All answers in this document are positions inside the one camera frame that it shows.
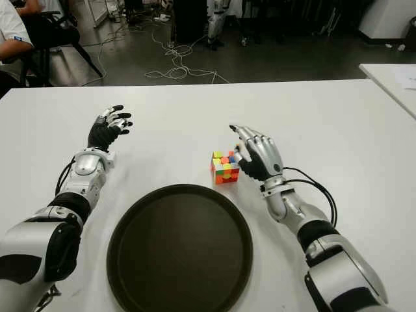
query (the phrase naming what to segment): white shirt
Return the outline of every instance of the white shirt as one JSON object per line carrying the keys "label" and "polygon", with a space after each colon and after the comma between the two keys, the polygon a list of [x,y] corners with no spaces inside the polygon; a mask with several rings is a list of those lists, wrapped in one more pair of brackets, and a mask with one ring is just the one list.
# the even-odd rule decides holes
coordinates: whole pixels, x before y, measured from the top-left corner
{"label": "white shirt", "polygon": [[0,0],[0,44],[9,39],[32,44],[25,24],[12,3],[9,0]]}

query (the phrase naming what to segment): white wall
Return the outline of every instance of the white wall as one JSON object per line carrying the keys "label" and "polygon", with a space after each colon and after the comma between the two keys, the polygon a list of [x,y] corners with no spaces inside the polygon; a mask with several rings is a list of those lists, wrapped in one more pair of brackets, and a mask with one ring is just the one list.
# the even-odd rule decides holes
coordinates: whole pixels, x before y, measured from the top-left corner
{"label": "white wall", "polygon": [[404,38],[414,16],[416,0],[376,0],[359,29],[370,38]]}

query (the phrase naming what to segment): robotic arm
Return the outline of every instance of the robotic arm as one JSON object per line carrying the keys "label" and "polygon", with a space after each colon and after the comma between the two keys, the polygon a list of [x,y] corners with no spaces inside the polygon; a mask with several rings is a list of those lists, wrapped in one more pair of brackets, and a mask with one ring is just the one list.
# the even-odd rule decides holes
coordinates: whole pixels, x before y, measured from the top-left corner
{"label": "robotic arm", "polygon": [[387,295],[377,273],[351,243],[328,221],[325,214],[304,202],[283,176],[283,162],[271,138],[231,125],[250,154],[245,159],[237,146],[235,158],[261,187],[272,218],[296,235],[309,272],[305,283],[320,312],[388,312]]}
{"label": "robotic arm", "polygon": [[114,168],[114,154],[108,148],[132,125],[131,114],[118,112],[122,109],[114,106],[97,117],[87,148],[68,165],[69,177],[58,187],[55,199],[8,230],[0,242],[2,311],[43,309],[57,295],[55,282],[74,271],[83,226]]}

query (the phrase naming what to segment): white cable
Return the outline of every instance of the white cable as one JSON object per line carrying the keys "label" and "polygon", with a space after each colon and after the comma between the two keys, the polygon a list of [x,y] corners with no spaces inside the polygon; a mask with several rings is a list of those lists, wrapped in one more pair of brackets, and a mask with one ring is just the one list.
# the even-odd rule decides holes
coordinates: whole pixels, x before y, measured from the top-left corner
{"label": "white cable", "polygon": [[[147,77],[147,78],[162,78],[162,77],[164,77],[164,78],[173,79],[173,80],[181,80],[181,79],[184,79],[188,75],[193,76],[193,77],[202,77],[202,76],[207,76],[207,75],[213,75],[213,80],[211,81],[211,84],[213,84],[215,82],[216,77],[221,78],[226,83],[230,83],[227,79],[225,79],[224,77],[219,75],[216,70],[215,71],[199,70],[199,69],[194,70],[194,69],[191,69],[188,66],[183,64],[183,62],[182,62],[183,58],[188,56],[188,55],[191,55],[193,53],[193,47],[195,46],[195,44],[197,42],[199,42],[200,40],[204,39],[206,37],[206,35],[202,36],[201,38],[196,40],[190,46],[189,45],[177,45],[176,47],[170,49],[170,48],[164,47],[162,42],[157,41],[155,39],[154,32],[155,31],[153,31],[151,33],[151,39],[155,43],[160,44],[161,47],[166,51],[166,53],[164,55],[172,56],[172,63],[175,67],[171,68],[166,73],[162,73],[159,70],[152,70],[151,72],[149,71],[148,73],[145,73],[144,74],[145,77]],[[182,71],[183,73],[181,75],[174,75],[173,74],[173,73],[178,72],[178,71]]]}
{"label": "white cable", "polygon": [[129,30],[132,33],[137,33],[137,32],[141,32],[142,31],[142,27],[141,26],[135,26],[135,27],[131,27],[131,29],[129,29],[128,27],[125,27],[125,25],[121,25],[116,31],[114,32],[110,32],[108,35],[110,36],[109,38],[107,38],[106,40],[104,40],[102,43],[99,44],[99,52],[98,52],[98,56],[97,56],[97,61],[99,66],[102,68],[104,74],[102,77],[98,77],[95,79],[90,80],[89,82],[82,84],[81,86],[86,86],[89,85],[90,83],[94,83],[96,81],[100,81],[104,78],[106,78],[106,76],[108,75],[107,71],[105,70],[104,65],[101,63],[101,53],[103,52],[103,46],[107,43],[110,42],[117,42],[120,40],[123,40],[124,36],[127,34],[126,30]]}
{"label": "white cable", "polygon": [[[159,25],[157,25],[156,23],[151,23],[153,26],[158,27]],[[98,52],[98,56],[97,56],[97,61],[99,66],[102,68],[103,70],[103,76],[102,77],[98,77],[95,79],[92,79],[91,81],[82,84],[81,86],[86,86],[89,85],[90,83],[94,83],[96,81],[100,81],[104,78],[106,78],[106,76],[108,76],[107,71],[105,70],[105,67],[103,66],[103,64],[101,63],[101,54],[103,52],[103,47],[105,44],[110,43],[110,42],[116,42],[116,41],[120,41],[124,39],[124,36],[127,34],[127,31],[129,31],[130,33],[141,33],[143,32],[143,28],[141,26],[136,26],[136,27],[126,27],[126,25],[121,25],[115,32],[109,33],[109,36],[106,40],[104,40],[102,43],[99,44],[99,52]],[[149,71],[148,73],[145,73],[144,76],[147,78],[168,78],[168,79],[174,79],[174,80],[181,80],[184,79],[185,77],[187,77],[188,75],[193,76],[193,77],[203,77],[203,76],[207,76],[207,75],[213,75],[213,79],[211,81],[211,84],[214,84],[215,79],[218,77],[221,80],[225,81],[226,83],[230,83],[227,79],[225,79],[224,77],[222,77],[220,74],[218,74],[218,72],[215,71],[210,71],[210,70],[199,70],[199,69],[192,69],[189,68],[188,66],[183,64],[183,58],[186,56],[189,56],[193,53],[193,47],[195,46],[196,43],[198,43],[200,40],[204,39],[206,37],[206,35],[202,36],[201,38],[199,38],[198,40],[196,40],[193,44],[189,45],[177,45],[176,47],[173,48],[167,48],[163,46],[163,43],[160,41],[157,41],[154,37],[154,30],[151,33],[151,39],[155,42],[161,45],[161,47],[166,51],[165,55],[166,56],[172,56],[172,64],[175,66],[174,68],[171,68],[170,70],[168,70],[166,73],[162,73],[161,71],[158,70],[153,70],[153,71]],[[178,75],[174,75],[175,72],[183,72],[182,74],[178,74]]]}

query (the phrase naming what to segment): cable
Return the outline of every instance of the cable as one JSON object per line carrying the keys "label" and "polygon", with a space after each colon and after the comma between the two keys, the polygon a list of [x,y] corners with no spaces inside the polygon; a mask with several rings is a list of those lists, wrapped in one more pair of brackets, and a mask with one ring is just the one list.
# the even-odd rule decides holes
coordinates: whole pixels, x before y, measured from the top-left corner
{"label": "cable", "polygon": [[48,290],[47,293],[45,293],[44,297],[40,300],[40,303],[38,305],[38,309],[35,310],[35,312],[41,312],[43,309],[45,309],[53,300],[54,297],[60,296],[61,293],[57,289],[57,286],[55,284],[52,285],[52,287]]}
{"label": "cable", "polygon": [[[154,33],[155,31],[153,30],[153,32],[151,33],[151,39],[155,43],[160,44],[161,47],[166,51],[166,53],[164,54],[165,56],[172,56],[172,64],[175,67],[171,68],[166,73],[162,73],[159,70],[153,70],[151,72],[149,71],[148,73],[144,74],[146,78],[164,77],[164,78],[173,79],[173,80],[181,80],[187,77],[188,75],[193,76],[193,77],[203,77],[207,75],[213,75],[213,80],[211,81],[211,84],[215,82],[215,78],[217,77],[221,78],[221,80],[225,81],[226,83],[230,83],[227,79],[225,79],[220,74],[218,74],[216,70],[215,71],[199,70],[199,69],[194,70],[183,64],[183,58],[191,55],[194,52],[193,47],[195,46],[195,44],[199,42],[200,40],[204,39],[206,35],[196,40],[190,46],[189,45],[177,45],[176,47],[173,47],[173,48],[167,48],[163,46],[162,42],[157,41],[155,39]],[[182,72],[182,74],[175,75],[174,74],[175,72]]]}
{"label": "cable", "polygon": [[72,157],[71,161],[65,166],[63,171],[60,173],[57,185],[55,187],[55,196],[59,194],[60,189],[62,188],[66,178],[68,177],[68,174],[70,174],[71,166],[74,162],[75,162],[75,157]]}
{"label": "cable", "polygon": [[309,175],[307,175],[305,172],[301,171],[300,169],[297,168],[293,168],[293,167],[284,167],[284,170],[294,170],[299,172],[300,174],[302,174],[303,176],[307,177],[310,181],[308,180],[303,180],[303,179],[292,179],[292,180],[287,180],[287,183],[290,182],[301,182],[301,183],[307,183],[310,185],[313,185],[314,187],[316,187],[317,189],[319,189],[321,191],[321,193],[323,193],[323,195],[325,195],[326,199],[328,200],[330,207],[331,207],[331,223],[333,225],[333,227],[337,226],[337,222],[338,222],[338,210],[337,210],[337,204],[335,203],[334,198],[332,197],[331,193],[320,183],[318,183],[317,181],[315,181],[314,179],[312,179]]}
{"label": "cable", "polygon": [[103,66],[103,64],[101,63],[101,60],[100,60],[101,53],[103,52],[103,46],[105,44],[109,43],[109,42],[119,41],[120,39],[117,40],[118,38],[124,37],[125,36],[125,33],[122,34],[122,35],[118,35],[118,32],[121,31],[123,29],[123,27],[124,27],[124,25],[121,25],[115,32],[112,32],[112,33],[110,32],[108,34],[108,36],[111,36],[111,37],[110,38],[107,38],[106,40],[104,40],[102,43],[99,44],[99,52],[98,52],[98,56],[97,56],[97,61],[98,61],[99,66],[102,68],[102,70],[104,72],[103,76],[102,77],[95,78],[95,79],[92,79],[89,82],[87,82],[85,84],[82,84],[81,86],[86,86],[86,85],[89,85],[90,83],[94,83],[96,81],[99,81],[99,80],[102,80],[102,79],[106,78],[106,76],[107,76],[108,73],[105,70],[105,67]]}

